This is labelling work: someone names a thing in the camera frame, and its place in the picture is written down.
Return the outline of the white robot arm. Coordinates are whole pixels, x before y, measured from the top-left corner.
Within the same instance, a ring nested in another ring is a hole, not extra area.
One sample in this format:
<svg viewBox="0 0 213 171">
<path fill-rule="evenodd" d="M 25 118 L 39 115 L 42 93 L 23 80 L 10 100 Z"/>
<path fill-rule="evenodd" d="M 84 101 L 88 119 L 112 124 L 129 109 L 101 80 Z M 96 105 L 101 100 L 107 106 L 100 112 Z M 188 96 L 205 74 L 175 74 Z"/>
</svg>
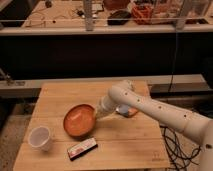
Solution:
<svg viewBox="0 0 213 171">
<path fill-rule="evenodd" d="M 112 114 L 120 105 L 133 107 L 181 133 L 202 147 L 198 171 L 213 171 L 213 119 L 196 112 L 138 95 L 133 84 L 123 80 L 112 85 L 97 107 L 97 118 Z"/>
</svg>

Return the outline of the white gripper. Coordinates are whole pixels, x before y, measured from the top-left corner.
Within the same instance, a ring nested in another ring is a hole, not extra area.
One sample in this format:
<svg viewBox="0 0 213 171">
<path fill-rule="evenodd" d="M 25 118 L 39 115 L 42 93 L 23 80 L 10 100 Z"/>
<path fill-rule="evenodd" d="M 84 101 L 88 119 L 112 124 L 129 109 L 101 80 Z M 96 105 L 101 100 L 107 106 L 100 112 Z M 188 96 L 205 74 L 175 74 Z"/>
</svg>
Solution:
<svg viewBox="0 0 213 171">
<path fill-rule="evenodd" d="M 114 102 L 108 95 L 102 97 L 96 107 L 96 118 L 100 119 L 108 116 L 109 114 L 112 114 L 116 110 L 117 106 L 118 104 Z"/>
</svg>

